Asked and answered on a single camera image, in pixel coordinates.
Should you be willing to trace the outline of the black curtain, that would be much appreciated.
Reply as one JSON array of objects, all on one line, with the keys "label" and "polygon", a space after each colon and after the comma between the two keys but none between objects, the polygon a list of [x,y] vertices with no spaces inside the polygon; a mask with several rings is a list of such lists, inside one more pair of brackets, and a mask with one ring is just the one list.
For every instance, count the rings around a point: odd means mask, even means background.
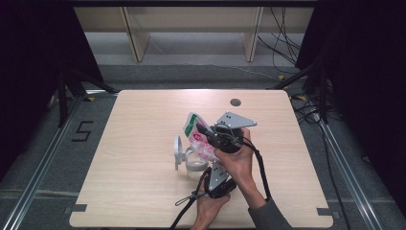
[{"label": "black curtain", "polygon": [[62,66],[102,80],[75,10],[0,0],[0,181],[33,136]]},{"label": "black curtain", "polygon": [[305,68],[345,19],[327,76],[359,145],[406,218],[406,0],[318,0],[297,67]]}]

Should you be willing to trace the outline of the black metal stand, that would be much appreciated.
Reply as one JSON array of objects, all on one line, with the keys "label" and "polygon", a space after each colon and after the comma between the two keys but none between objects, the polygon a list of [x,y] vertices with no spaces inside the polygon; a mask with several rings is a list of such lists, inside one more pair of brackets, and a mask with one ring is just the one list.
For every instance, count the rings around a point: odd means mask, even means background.
[{"label": "black metal stand", "polygon": [[306,77],[303,91],[312,95],[315,92],[319,93],[319,115],[323,122],[327,122],[327,72],[321,64],[312,63],[300,72],[294,74],[288,80],[284,80],[276,86],[271,87],[271,90],[280,90],[290,85],[291,83]]},{"label": "black metal stand", "polygon": [[82,82],[88,81],[108,93],[119,93],[119,90],[107,85],[103,80],[97,80],[83,71],[72,67],[62,68],[57,78],[57,93],[59,98],[59,126],[62,127],[69,116],[66,88],[74,97],[83,97],[86,94]]}]

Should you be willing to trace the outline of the aluminium floor rail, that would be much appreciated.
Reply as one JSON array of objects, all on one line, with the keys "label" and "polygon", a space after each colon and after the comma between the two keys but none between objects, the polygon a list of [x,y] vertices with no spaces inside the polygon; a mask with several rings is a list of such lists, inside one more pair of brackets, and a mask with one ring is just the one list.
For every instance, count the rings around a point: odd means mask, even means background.
[{"label": "aluminium floor rail", "polygon": [[326,140],[331,149],[332,156],[336,162],[337,168],[349,189],[351,197],[356,204],[361,217],[369,230],[383,230],[383,226],[379,221],[372,204],[369,202],[366,194],[361,188],[354,172],[350,168],[345,154],[341,150],[336,138],[334,137],[329,125],[324,122],[320,123],[321,129],[326,136]]},{"label": "aluminium floor rail", "polygon": [[67,118],[65,122],[62,123],[56,130],[50,145],[46,149],[44,155],[42,156],[40,162],[38,163],[33,176],[29,180],[28,185],[21,192],[17,199],[17,202],[11,209],[10,214],[6,218],[5,224],[0,227],[0,230],[18,230],[22,220],[26,216],[38,190],[40,184],[42,183],[45,174],[49,170],[56,152],[58,151],[71,123],[79,105],[82,102],[82,97],[75,97],[68,110]]}]

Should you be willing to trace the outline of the pink and white plastic bag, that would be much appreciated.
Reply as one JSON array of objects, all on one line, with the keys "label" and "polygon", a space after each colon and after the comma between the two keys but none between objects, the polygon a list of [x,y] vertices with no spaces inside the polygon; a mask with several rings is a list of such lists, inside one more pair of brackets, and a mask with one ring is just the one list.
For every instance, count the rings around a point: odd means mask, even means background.
[{"label": "pink and white plastic bag", "polygon": [[[198,132],[196,125],[200,124],[209,130],[212,135],[206,136]],[[213,129],[197,114],[191,112],[184,125],[184,133],[188,138],[191,147],[198,156],[205,161],[214,161],[214,147],[209,143],[208,138],[214,135]]]}]

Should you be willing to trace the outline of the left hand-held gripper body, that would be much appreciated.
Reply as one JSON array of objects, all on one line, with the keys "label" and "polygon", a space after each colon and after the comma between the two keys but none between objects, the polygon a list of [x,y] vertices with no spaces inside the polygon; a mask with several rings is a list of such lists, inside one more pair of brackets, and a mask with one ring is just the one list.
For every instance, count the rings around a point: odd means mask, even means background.
[{"label": "left hand-held gripper body", "polygon": [[220,198],[237,187],[233,178],[224,170],[218,161],[212,163],[210,176],[205,179],[205,193],[210,198]]}]

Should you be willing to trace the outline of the black table bracket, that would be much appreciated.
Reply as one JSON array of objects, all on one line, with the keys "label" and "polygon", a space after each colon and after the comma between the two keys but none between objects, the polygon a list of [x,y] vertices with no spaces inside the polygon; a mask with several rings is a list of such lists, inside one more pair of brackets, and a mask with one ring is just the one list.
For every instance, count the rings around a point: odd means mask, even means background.
[{"label": "black table bracket", "polygon": [[64,214],[69,215],[72,214],[73,212],[85,212],[87,208],[87,204],[75,204],[71,207],[66,207],[64,209]]},{"label": "black table bracket", "polygon": [[333,219],[339,219],[341,217],[339,212],[333,212],[329,208],[318,208],[317,213],[321,217],[332,217]]}]

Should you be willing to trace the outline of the clear jar with white lid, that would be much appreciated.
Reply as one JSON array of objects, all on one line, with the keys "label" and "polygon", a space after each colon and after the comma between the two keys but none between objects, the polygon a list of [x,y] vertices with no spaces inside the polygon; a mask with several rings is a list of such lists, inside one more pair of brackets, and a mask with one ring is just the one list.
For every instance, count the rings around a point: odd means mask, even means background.
[{"label": "clear jar with white lid", "polygon": [[209,163],[202,160],[192,147],[183,149],[182,141],[179,136],[174,138],[173,156],[175,169],[178,171],[179,167],[184,164],[189,177],[196,177],[209,167]]}]

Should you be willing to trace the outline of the person's right hand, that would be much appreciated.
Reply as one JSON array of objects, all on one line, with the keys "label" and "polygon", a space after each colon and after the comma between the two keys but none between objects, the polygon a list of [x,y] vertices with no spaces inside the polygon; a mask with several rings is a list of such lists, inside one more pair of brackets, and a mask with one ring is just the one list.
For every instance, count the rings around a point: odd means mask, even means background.
[{"label": "person's right hand", "polygon": [[242,129],[243,141],[241,149],[235,153],[226,153],[220,149],[214,150],[214,155],[219,159],[220,164],[226,172],[234,179],[239,188],[247,190],[255,185],[252,176],[253,151],[247,147],[251,140],[250,130]]}]

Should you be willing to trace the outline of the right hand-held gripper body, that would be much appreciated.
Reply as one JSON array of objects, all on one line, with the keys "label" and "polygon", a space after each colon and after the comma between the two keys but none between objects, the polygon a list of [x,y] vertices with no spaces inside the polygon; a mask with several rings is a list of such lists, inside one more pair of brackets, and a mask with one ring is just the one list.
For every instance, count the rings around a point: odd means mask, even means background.
[{"label": "right hand-held gripper body", "polygon": [[209,143],[226,153],[240,150],[244,127],[255,127],[258,123],[231,111],[225,112],[212,126]]}]

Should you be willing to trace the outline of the person's left hand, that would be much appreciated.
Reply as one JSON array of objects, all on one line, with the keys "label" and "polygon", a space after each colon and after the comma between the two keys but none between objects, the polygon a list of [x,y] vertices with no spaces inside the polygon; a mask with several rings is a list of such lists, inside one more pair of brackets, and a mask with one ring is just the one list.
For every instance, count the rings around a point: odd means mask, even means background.
[{"label": "person's left hand", "polygon": [[210,198],[200,195],[197,199],[197,214],[191,230],[208,230],[216,219],[220,209],[231,199],[230,195]]}]

